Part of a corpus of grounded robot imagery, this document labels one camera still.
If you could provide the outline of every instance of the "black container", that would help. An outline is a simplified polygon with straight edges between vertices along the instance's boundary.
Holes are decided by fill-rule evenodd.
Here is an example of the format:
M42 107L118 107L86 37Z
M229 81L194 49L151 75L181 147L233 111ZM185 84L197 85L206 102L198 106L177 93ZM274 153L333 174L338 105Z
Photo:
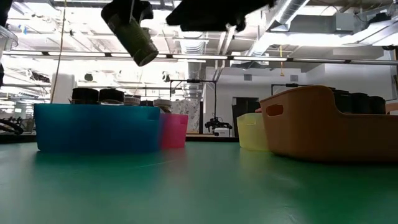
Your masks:
M74 88L71 104L98 104L98 90L91 88Z
M386 114L386 101L380 96L369 97L369 105L372 114Z
M354 114L371 114L369 96L365 93L351 94L351 107Z
M351 94L348 91L331 88L335 96L335 105L342 113L352 113Z
M124 102L124 93L115 89L100 90L99 102L105 105L122 105Z

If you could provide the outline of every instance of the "green tabletop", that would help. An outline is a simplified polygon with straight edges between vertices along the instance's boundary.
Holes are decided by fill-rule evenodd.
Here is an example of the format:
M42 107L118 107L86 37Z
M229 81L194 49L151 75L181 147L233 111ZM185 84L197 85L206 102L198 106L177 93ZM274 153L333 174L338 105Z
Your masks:
M311 164L222 142L96 156L0 145L0 223L398 223L398 167Z

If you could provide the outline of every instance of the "yellow plastic bin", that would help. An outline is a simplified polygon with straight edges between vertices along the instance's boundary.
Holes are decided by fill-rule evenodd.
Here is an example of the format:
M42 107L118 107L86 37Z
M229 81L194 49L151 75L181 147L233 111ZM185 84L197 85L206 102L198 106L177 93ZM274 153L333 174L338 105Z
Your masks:
M239 144L244 149L268 150L262 114L248 113L238 117Z

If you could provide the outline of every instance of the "black jar lid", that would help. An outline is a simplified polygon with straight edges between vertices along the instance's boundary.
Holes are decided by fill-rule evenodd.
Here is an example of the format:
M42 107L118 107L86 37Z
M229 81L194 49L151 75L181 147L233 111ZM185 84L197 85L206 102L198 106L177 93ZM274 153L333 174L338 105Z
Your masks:
M104 89L99 91L99 100L117 100L119 102L124 101L124 93L115 89Z
M98 101L98 90L91 88L74 88L72 91L73 100Z

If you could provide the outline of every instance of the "ceiling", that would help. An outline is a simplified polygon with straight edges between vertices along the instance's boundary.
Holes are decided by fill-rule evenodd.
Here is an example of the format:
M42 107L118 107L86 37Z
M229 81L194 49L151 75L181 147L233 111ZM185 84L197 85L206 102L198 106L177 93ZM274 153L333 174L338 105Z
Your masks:
M64 52L126 52L117 38L108 28L100 16L101 7L107 0L68 0L66 7L66 21L63 38ZM180 41L181 31L178 27L170 27L165 23L165 18L170 14L173 6L178 1L151 1L154 8L154 19L144 20L142 27L149 29L149 34L154 44L162 54L180 54L182 52ZM390 1L362 0L359 3L335 0L312 0L299 10L298 14L305 15L333 15L337 9L350 5L348 11L361 6L365 10L390 4ZM46 1L22 1L15 2L9 12L9 29L19 38L19 45L15 50L49 51L60 50L62 31L63 1L52 1L52 5ZM264 27L264 13L267 9L258 10L247 15L247 27L242 32L235 32L230 43L224 41L223 49L220 49L220 37L227 36L220 32L205 32L200 37L206 41L205 54L231 54L244 52L251 48L258 39ZM266 53L271 56L295 56L295 57L337 57L333 51L340 49L341 55L347 57L377 58L380 47L301 47L296 45L270 46ZM52 58L34 57L10 57L3 56L2 63L6 69L5 83L43 83L34 80L30 72L52 78L56 71L57 61ZM286 63L287 68L303 68L303 63ZM280 63L269 64L269 68L279 68ZM76 75L79 85L125 85L125 86L159 86L168 87L169 83L162 80L163 75L168 74L171 79L184 79L187 77L187 62L152 62L139 68L132 60L62 60L60 72ZM93 75L93 82L84 79L85 74Z

